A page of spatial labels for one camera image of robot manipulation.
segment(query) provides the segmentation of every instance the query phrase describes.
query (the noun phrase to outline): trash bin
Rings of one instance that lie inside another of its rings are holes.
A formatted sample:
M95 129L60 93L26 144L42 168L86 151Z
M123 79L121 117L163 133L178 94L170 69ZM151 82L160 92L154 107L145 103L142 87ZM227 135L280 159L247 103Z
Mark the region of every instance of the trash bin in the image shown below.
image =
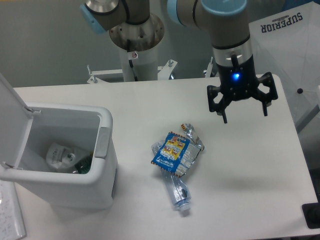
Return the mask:
M112 205L118 161L113 119L103 107L29 103L0 74L0 179L16 182L56 206ZM46 154L55 142L93 152L86 174L53 172Z

